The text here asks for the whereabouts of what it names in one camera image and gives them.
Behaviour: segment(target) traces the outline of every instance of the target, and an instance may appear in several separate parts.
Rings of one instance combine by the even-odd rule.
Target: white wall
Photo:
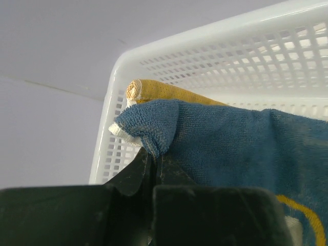
[[[87,184],[102,105],[0,77],[0,189]]]
[[[0,0],[0,75],[103,100],[125,51],[284,0]]]

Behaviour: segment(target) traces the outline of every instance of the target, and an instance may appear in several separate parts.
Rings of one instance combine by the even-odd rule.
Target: plastic container
[[[229,105],[328,119],[328,1],[288,1],[174,35],[123,54],[109,81],[90,183],[104,183],[138,149],[108,130],[137,78]]]

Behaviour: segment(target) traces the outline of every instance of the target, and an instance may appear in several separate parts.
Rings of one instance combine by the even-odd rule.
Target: black plastic piece
[[[157,186],[155,246],[292,246],[283,208],[263,189]]]
[[[271,193],[198,187],[143,148],[102,186],[0,191],[1,246],[147,246],[150,236],[155,246],[292,245]]]

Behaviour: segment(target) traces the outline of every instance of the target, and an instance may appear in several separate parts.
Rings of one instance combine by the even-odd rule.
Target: yellow stripe
[[[126,90],[126,95],[127,99],[136,101],[137,104],[146,103],[153,99],[179,99],[188,103],[227,106],[222,102],[151,79],[133,80]]]
[[[279,202],[285,203],[287,206],[290,206],[293,209],[301,211],[306,218],[309,220],[310,225],[315,233],[316,237],[316,246],[326,246],[326,237],[324,234],[323,225],[319,219],[319,216],[313,212],[311,209],[305,207],[302,204],[295,202],[294,200],[289,199],[283,195],[277,195]]]

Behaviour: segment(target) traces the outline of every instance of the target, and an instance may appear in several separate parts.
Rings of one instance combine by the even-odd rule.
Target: folded cloth
[[[127,108],[110,131],[178,162],[200,185],[274,192],[285,214],[302,223],[303,245],[326,245],[327,122],[273,109],[153,100]]]
[[[133,80],[127,88],[126,95],[128,106],[142,104],[154,99],[179,99],[188,103],[226,105],[185,89],[151,79]]]

